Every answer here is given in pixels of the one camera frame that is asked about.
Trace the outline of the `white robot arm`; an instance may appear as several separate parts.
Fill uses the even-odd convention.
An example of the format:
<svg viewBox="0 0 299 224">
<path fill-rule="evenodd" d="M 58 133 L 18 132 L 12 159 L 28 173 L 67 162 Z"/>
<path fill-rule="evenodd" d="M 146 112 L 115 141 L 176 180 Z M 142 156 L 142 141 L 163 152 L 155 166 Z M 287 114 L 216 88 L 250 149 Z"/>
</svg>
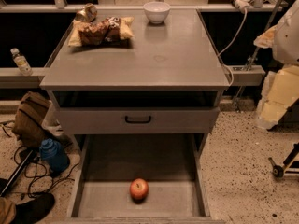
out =
<svg viewBox="0 0 299 224">
<path fill-rule="evenodd" d="M 284 64 L 299 64 L 299 0 L 278 21 L 272 47 L 273 58 Z"/>
</svg>

